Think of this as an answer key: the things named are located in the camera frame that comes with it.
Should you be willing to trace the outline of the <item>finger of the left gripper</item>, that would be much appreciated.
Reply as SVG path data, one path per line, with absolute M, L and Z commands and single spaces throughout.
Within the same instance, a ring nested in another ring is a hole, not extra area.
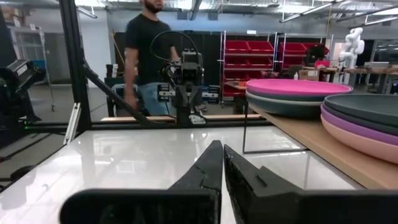
M 201 117 L 200 112 L 196 109 L 196 107 L 201 102 L 201 90 L 198 85 L 187 85 L 187 114 L 188 119 L 192 124 L 200 124 Z
M 187 91 L 185 85 L 177 85 L 175 89 L 175 108 L 177 112 L 177 123 L 188 123 Z

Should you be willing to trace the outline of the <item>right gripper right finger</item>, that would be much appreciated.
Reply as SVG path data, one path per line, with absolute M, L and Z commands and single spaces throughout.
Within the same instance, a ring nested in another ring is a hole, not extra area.
M 303 190 L 224 146 L 238 224 L 398 224 L 398 190 Z

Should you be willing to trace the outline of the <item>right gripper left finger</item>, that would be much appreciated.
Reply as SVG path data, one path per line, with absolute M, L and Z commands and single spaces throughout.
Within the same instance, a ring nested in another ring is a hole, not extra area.
M 219 224 L 223 145 L 212 141 L 168 189 L 86 189 L 62 205 L 60 224 Z

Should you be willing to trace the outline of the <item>dark grey plate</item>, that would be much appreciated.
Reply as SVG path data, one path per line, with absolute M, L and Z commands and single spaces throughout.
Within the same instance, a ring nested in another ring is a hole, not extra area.
M 317 119 L 321 113 L 321 101 L 277 100 L 246 92 L 252 108 L 269 114 L 295 119 Z
M 356 118 L 354 116 L 347 115 L 347 114 L 341 113 L 339 111 L 336 111 L 324 103 L 322 104 L 322 108 L 325 111 L 329 112 L 330 114 L 332 114 L 338 118 L 341 118 L 342 120 L 348 121 L 350 123 L 354 123 L 354 124 L 357 124 L 357 125 L 360 125 L 360 126 L 363 126 L 366 128 L 370 128 L 370 129 L 373 129 L 376 131 L 380 131 L 383 133 L 391 134 L 393 136 L 398 136 L 398 128 L 397 127 L 388 126 L 386 124 L 377 124 L 372 121 L 368 121 L 368 120 L 361 119 L 361 118 Z

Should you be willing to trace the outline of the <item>magenta plate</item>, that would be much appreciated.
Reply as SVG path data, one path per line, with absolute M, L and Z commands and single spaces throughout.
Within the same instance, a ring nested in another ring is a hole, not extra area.
M 246 89 L 271 95 L 328 96 L 350 93 L 347 85 L 291 79 L 257 79 L 246 82 Z

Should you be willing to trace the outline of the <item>peach plate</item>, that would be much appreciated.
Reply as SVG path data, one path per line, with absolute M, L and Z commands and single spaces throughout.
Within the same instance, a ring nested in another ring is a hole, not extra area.
M 339 142 L 364 154 L 398 164 L 398 146 L 363 137 L 329 123 L 320 116 L 323 127 Z

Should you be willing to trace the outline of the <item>purple plate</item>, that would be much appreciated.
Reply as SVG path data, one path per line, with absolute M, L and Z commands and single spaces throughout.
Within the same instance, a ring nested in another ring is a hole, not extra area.
M 332 125 L 344 129 L 353 134 L 357 134 L 362 137 L 366 137 L 369 139 L 377 140 L 380 142 L 392 144 L 398 146 L 398 136 L 394 136 L 387 133 L 382 133 L 380 131 L 376 131 L 373 129 L 366 128 L 364 126 L 360 126 L 354 123 L 350 123 L 349 121 L 345 121 L 332 113 L 330 113 L 326 106 L 321 105 L 321 112 L 323 117 Z

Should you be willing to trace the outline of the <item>wooden shelf with black legs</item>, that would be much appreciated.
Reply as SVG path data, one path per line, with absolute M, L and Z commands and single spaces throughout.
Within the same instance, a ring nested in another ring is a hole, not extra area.
M 290 119 L 248 106 L 300 144 L 367 189 L 398 189 L 398 165 L 376 159 L 344 145 L 315 120 Z

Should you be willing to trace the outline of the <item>person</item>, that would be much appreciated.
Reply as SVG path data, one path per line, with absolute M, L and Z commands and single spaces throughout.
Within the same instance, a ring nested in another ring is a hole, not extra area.
M 171 103 L 157 99 L 157 87 L 161 83 L 159 70 L 164 61 L 179 61 L 180 58 L 171 38 L 157 35 L 170 30 L 170 26 L 159 20 L 157 14 L 164 9 L 164 0 L 140 0 L 142 12 L 131 19 L 126 27 L 124 99 L 137 109 L 134 87 L 151 116 L 173 115 Z

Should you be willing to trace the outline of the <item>rack with red bins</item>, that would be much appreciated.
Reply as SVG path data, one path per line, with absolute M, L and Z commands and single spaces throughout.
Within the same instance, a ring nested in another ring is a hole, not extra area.
M 275 67 L 277 34 L 223 31 L 220 37 L 220 105 L 244 96 L 248 80 L 263 78 Z
M 316 45 L 325 48 L 323 60 L 330 58 L 333 34 L 276 33 L 274 42 L 274 70 L 285 70 L 291 65 L 305 65 L 307 50 Z

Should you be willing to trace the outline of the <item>long ceiling light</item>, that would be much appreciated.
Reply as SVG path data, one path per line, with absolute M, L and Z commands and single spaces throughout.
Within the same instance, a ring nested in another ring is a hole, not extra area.
M 398 16 L 392 16 L 392 17 L 379 19 L 379 20 L 376 20 L 376 21 L 367 22 L 364 25 L 365 26 L 373 26 L 373 25 L 376 25 L 376 24 L 380 24 L 380 23 L 383 23 L 383 22 L 390 22 L 390 21 L 394 21 L 394 20 L 397 20 L 397 19 L 398 19 Z
M 325 8 L 331 7 L 331 6 L 335 5 L 335 4 L 339 4 L 339 3 L 343 2 L 343 1 L 346 1 L 346 0 L 332 0 L 332 1 L 329 1 L 329 2 L 324 3 L 322 5 L 319 5 L 317 7 L 313 7 L 311 9 L 309 9 L 309 10 L 306 10 L 306 11 L 294 14 L 292 16 L 289 16 L 289 17 L 287 17 L 285 19 L 281 19 L 279 22 L 280 23 L 285 23 L 285 22 L 294 20 L 294 19 L 296 19 L 298 17 L 306 16 L 306 15 L 311 14 L 313 12 L 317 12 L 317 11 L 319 11 L 321 9 L 325 9 Z

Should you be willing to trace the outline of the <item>black device with white label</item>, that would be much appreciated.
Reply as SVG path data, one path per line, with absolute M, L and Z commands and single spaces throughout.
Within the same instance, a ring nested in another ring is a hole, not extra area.
M 46 69 L 30 60 L 0 67 L 0 148 L 23 135 L 23 125 L 40 121 L 28 90 L 46 77 Z

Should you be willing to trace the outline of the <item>white humanoid figure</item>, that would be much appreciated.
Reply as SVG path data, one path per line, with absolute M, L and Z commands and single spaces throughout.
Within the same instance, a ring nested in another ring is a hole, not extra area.
M 339 54 L 338 62 L 340 68 L 354 68 L 358 55 L 364 52 L 364 40 L 361 39 L 363 28 L 354 28 L 345 37 L 345 43 Z

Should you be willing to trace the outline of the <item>stacked cardboard boxes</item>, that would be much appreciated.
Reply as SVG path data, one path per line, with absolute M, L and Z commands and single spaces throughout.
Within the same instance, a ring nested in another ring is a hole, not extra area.
M 22 26 L 24 15 L 21 9 L 12 6 L 0 5 L 0 12 L 2 13 L 7 26 Z

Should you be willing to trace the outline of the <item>black wall panel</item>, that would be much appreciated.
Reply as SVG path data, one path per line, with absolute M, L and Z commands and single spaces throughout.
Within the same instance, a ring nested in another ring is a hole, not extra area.
M 220 82 L 220 32 L 207 32 L 195 30 L 181 30 L 187 34 L 195 43 L 199 53 L 203 57 L 204 85 L 219 85 Z M 113 34 L 114 57 L 118 64 L 118 71 L 124 72 L 124 48 L 125 33 L 116 32 Z

